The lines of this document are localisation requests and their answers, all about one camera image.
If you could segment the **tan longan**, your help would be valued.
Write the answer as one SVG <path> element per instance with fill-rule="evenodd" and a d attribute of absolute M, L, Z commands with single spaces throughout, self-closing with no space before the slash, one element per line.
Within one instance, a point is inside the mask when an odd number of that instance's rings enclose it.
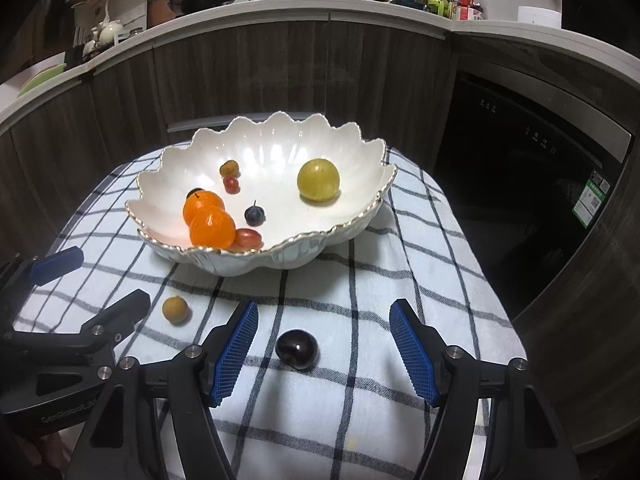
<path fill-rule="evenodd" d="M 219 168 L 219 173 L 221 177 L 234 177 L 237 178 L 240 175 L 240 167 L 236 160 L 229 159 L 226 160 Z"/>
<path fill-rule="evenodd" d="M 172 325 L 180 325 L 186 322 L 190 312 L 188 303 L 180 296 L 169 297 L 162 305 L 163 316 Z"/>

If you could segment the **black microwave oven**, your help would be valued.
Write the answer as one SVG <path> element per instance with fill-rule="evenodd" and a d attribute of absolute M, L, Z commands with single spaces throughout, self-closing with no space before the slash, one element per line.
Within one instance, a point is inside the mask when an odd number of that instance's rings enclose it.
<path fill-rule="evenodd" d="M 625 32 L 615 0 L 561 0 L 561 28 L 607 44 L 619 44 Z"/>

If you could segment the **black dishwasher front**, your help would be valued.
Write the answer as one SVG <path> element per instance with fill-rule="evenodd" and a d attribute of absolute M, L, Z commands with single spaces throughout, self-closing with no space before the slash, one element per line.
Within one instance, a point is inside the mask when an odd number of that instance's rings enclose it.
<path fill-rule="evenodd" d="M 509 318 L 597 223 L 631 135 L 567 92 L 494 67 L 454 83 L 434 178 Z"/>

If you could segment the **green container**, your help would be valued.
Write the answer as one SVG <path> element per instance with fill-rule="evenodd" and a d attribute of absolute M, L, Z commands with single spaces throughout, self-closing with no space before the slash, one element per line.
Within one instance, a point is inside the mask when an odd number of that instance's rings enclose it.
<path fill-rule="evenodd" d="M 424 0 L 425 1 L 425 9 L 427 12 L 431 14 L 435 14 L 438 16 L 442 16 L 443 18 L 448 18 L 450 15 L 449 12 L 449 2 L 448 0 Z"/>

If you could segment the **dark plum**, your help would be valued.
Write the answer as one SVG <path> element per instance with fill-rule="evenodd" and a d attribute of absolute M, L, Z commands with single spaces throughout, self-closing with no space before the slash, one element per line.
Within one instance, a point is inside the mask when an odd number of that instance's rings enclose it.
<path fill-rule="evenodd" d="M 203 192 L 205 190 L 203 190 L 202 188 L 192 188 L 192 190 L 186 194 L 186 200 L 188 200 L 192 195 L 194 194 L 198 194 L 199 192 Z"/>
<path fill-rule="evenodd" d="M 276 342 L 279 359 L 294 370 L 309 370 L 319 359 L 317 339 L 304 330 L 289 330 L 279 336 Z"/>

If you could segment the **white scalloped ceramic bowl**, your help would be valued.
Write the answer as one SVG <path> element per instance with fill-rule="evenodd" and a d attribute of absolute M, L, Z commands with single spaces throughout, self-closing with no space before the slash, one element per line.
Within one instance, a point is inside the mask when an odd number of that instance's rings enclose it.
<path fill-rule="evenodd" d="M 314 204 L 298 192 L 305 162 L 324 158 L 340 173 L 333 200 Z M 234 159 L 240 192 L 224 189 L 220 166 Z M 333 127 L 321 114 L 296 120 L 275 112 L 262 122 L 234 118 L 227 128 L 199 128 L 189 142 L 163 148 L 160 162 L 136 177 L 138 197 L 127 200 L 138 235 L 161 257 L 219 276 L 258 268 L 291 270 L 310 263 L 324 248 L 352 240 L 370 224 L 392 187 L 398 168 L 386 159 L 382 139 L 366 140 L 354 122 Z M 236 226 L 256 203 L 266 221 L 257 227 L 262 248 L 248 252 L 193 246 L 182 218 L 192 188 L 218 194 Z"/>

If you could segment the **white teapot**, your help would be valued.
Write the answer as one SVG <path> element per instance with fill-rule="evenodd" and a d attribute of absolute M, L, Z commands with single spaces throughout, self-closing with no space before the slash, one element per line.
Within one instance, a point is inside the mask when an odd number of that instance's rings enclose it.
<path fill-rule="evenodd" d="M 98 26 L 98 44 L 108 46 L 114 44 L 118 34 L 124 29 L 119 20 L 103 21 Z"/>

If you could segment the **green yellow round fruit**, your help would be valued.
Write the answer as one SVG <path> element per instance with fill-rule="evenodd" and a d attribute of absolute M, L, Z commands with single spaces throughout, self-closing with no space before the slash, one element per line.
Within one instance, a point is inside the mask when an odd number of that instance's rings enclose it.
<path fill-rule="evenodd" d="M 340 189 L 340 173 L 327 159 L 311 159 L 300 167 L 297 187 L 305 200 L 328 202 L 334 199 Z"/>

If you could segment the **orange mandarin with stem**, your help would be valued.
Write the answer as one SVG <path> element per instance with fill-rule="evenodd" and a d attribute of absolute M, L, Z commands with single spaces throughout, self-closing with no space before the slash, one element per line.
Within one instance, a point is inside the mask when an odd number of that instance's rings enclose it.
<path fill-rule="evenodd" d="M 214 192 L 203 191 L 192 195 L 183 204 L 182 218 L 187 226 L 190 226 L 195 216 L 209 208 L 219 208 L 225 210 L 224 201 Z"/>

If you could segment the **white rice cooker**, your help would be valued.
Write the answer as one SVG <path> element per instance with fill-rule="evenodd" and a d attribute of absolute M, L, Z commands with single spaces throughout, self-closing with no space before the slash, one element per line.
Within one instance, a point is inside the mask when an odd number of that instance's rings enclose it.
<path fill-rule="evenodd" d="M 538 6 L 519 6 L 516 20 L 519 23 L 560 28 L 562 14 L 559 11 L 538 8 Z"/>

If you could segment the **blueberry dark blue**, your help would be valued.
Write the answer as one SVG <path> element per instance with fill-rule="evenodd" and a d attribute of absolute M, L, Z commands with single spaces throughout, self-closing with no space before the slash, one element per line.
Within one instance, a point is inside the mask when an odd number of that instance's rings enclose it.
<path fill-rule="evenodd" d="M 249 226 L 261 226 L 266 221 L 264 208 L 254 203 L 244 211 L 244 219 Z"/>

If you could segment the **red grape tomato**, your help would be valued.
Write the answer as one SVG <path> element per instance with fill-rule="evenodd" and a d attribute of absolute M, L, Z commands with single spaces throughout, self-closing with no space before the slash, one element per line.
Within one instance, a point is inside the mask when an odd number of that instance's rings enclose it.
<path fill-rule="evenodd" d="M 237 229 L 230 247 L 234 252 L 248 252 L 262 248 L 262 236 L 253 229 Z"/>
<path fill-rule="evenodd" d="M 222 182 L 224 182 L 224 189 L 228 194 L 238 194 L 240 192 L 240 182 L 237 177 L 225 176 Z"/>

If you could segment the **checkered white black cloth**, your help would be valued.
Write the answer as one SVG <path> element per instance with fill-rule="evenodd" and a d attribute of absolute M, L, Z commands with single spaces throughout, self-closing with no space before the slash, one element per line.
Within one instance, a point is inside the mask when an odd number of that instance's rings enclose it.
<path fill-rule="evenodd" d="M 232 396 L 213 412 L 240 479 L 409 479 L 435 414 L 416 396 L 388 326 L 408 300 L 421 321 L 477 359 L 524 354 L 435 180 L 398 151 L 398 174 L 360 235 L 291 271 L 258 269 L 218 278 L 160 258 L 125 211 L 134 180 L 156 167 L 151 152 L 114 169 L 66 224 L 56 248 L 77 246 L 82 267 L 35 289 L 17 315 L 22 332 L 73 333 L 135 289 L 150 314 L 117 347 L 141 362 L 169 359 L 226 322 L 239 301 L 258 304 L 259 325 Z M 190 316 L 170 324 L 164 301 L 180 296 Z M 315 367 L 277 356 L 289 330 L 317 339 Z"/>

